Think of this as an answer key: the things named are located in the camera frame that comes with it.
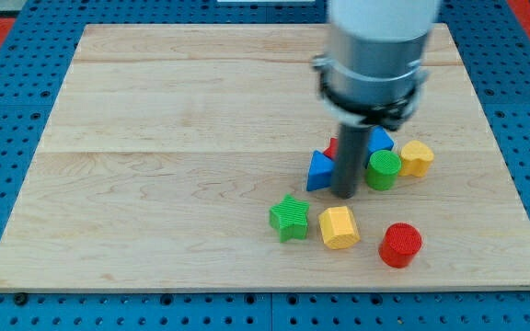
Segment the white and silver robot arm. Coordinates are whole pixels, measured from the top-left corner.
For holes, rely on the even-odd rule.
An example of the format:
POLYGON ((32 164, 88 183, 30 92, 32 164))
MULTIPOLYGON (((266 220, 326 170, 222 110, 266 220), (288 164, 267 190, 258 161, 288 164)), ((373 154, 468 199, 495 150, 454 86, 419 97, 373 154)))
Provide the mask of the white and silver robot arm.
POLYGON ((416 111, 423 51, 440 0, 331 0, 324 52, 312 61, 327 110, 354 128, 396 131, 416 111))

